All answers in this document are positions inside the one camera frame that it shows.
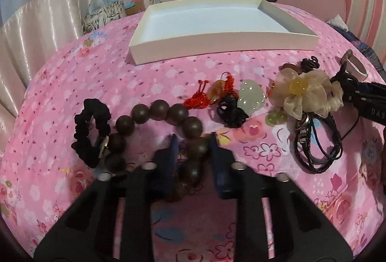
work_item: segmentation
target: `red string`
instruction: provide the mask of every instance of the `red string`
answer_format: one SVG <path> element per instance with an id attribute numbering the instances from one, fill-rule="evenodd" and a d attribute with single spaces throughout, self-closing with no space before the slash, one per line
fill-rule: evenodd
<path id="1" fill-rule="evenodd" d="M 234 83 L 234 79 L 232 77 L 232 75 L 228 75 L 227 76 L 227 79 L 225 81 L 225 86 L 224 86 L 224 92 L 223 92 L 223 96 L 227 95 L 227 94 L 231 94 L 232 96 L 234 96 L 236 99 L 239 98 L 239 96 L 237 95 L 237 93 L 235 92 L 235 90 L 233 89 L 233 83 Z"/>
<path id="2" fill-rule="evenodd" d="M 188 110 L 191 110 L 192 108 L 203 109 L 210 105 L 210 100 L 208 99 L 207 95 L 203 92 L 205 89 L 205 86 L 207 85 L 207 83 L 209 83 L 209 81 L 205 80 L 203 82 L 202 80 L 199 80 L 198 83 L 200 84 L 200 86 L 198 87 L 198 91 L 194 93 L 190 99 L 187 99 L 184 102 L 184 105 Z"/>

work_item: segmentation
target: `organza flower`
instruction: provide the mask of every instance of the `organza flower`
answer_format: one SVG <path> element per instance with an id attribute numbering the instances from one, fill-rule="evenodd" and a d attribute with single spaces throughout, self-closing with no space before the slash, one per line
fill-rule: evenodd
<path id="1" fill-rule="evenodd" d="M 292 117 L 301 120 L 303 112 L 314 112 L 327 117 L 331 111 L 343 106 L 343 90 L 339 82 L 330 82 L 328 75 L 319 69 L 298 75 L 293 69 L 282 69 L 275 80 L 269 100 L 283 107 Z"/>

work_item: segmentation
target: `pink tablecloth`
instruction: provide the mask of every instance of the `pink tablecloth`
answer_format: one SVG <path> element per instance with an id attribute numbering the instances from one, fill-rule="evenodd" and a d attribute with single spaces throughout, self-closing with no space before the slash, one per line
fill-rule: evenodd
<path id="1" fill-rule="evenodd" d="M 141 14 L 112 22 L 59 50 L 40 70 L 26 99 L 0 167 L 0 209 L 12 233 L 30 254 L 74 199 L 92 182 L 94 171 L 71 149 L 74 115 L 85 98 L 98 98 L 111 111 L 111 125 L 129 114 L 137 103 L 165 99 L 180 103 L 198 88 L 198 79 L 215 81 L 223 72 L 266 87 L 284 62 L 296 63 L 315 55 L 330 76 L 339 69 L 337 57 L 347 49 L 366 65 L 369 81 L 381 81 L 373 66 L 324 22 L 299 9 L 283 6 L 292 16 L 320 35 L 314 52 L 244 51 L 217 53 L 135 66 L 126 64 L 127 47 Z M 191 110 L 205 132 L 217 131 L 221 145 L 237 160 L 257 172 L 287 172 L 314 200 L 345 237 L 354 253 L 371 239 L 383 220 L 383 193 L 379 183 L 381 127 L 361 119 L 344 140 L 344 154 L 321 175 L 309 175 L 291 153 L 293 119 L 280 119 L 269 102 L 242 128 L 231 130 L 212 119 L 213 108 Z M 344 134 L 356 120 L 346 106 L 336 113 Z M 136 127 L 128 140 L 128 161 L 140 164 L 164 146 L 174 127 L 149 121 Z M 318 127 L 322 145 L 330 142 Z M 235 203 L 214 198 L 210 180 L 189 190 L 176 204 L 159 202 L 153 211 L 153 242 L 158 262 L 232 260 L 235 238 Z M 268 232 L 272 247 L 272 237 Z"/>

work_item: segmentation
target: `bed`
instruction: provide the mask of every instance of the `bed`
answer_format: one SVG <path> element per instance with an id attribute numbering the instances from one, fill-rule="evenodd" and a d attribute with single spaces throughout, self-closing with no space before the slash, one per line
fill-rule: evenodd
<path id="1" fill-rule="evenodd" d="M 339 69 L 337 57 L 347 49 L 352 49 L 368 69 L 368 81 L 382 82 L 370 62 L 329 25 L 295 7 L 277 6 L 320 36 L 314 52 L 217 53 L 135 66 L 125 63 L 125 58 L 140 13 L 66 45 L 49 59 L 26 91 L 0 167 L 1 215 L 26 252 L 33 255 L 51 226 L 98 174 L 98 169 L 86 167 L 71 149 L 74 115 L 82 110 L 85 98 L 106 103 L 113 126 L 137 103 L 149 105 L 160 98 L 169 104 L 181 103 L 197 90 L 199 79 L 215 81 L 223 72 L 232 73 L 236 88 L 243 79 L 267 87 L 280 65 L 315 55 L 321 68 L 332 76 Z M 288 173 L 358 254 L 384 217 L 385 197 L 380 184 L 383 126 L 360 119 L 343 142 L 342 158 L 327 172 L 310 175 L 302 171 L 291 153 L 294 121 L 281 118 L 281 114 L 267 103 L 242 128 L 231 130 L 212 119 L 213 108 L 190 111 L 203 121 L 204 132 L 215 132 L 220 145 L 232 150 L 237 160 L 265 175 Z M 353 125 L 356 115 L 350 106 L 334 115 L 341 133 Z M 323 127 L 318 125 L 317 130 L 322 145 L 328 146 Z M 125 152 L 129 167 L 151 159 L 171 133 L 175 133 L 174 127 L 162 122 L 138 126 Z M 95 128 L 91 134 L 96 135 Z M 181 202 L 154 204 L 152 221 L 158 262 L 233 258 L 235 203 L 214 197 L 210 174 Z M 268 239 L 273 250 L 270 231 Z M 118 252 L 118 236 L 115 242 Z"/>

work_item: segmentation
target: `patterned bag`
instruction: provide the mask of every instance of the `patterned bag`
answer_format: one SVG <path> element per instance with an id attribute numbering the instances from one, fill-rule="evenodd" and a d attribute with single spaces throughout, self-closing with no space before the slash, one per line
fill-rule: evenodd
<path id="1" fill-rule="evenodd" d="M 114 2 L 88 14 L 82 19 L 83 33 L 95 31 L 113 20 L 126 17 L 122 1 Z"/>

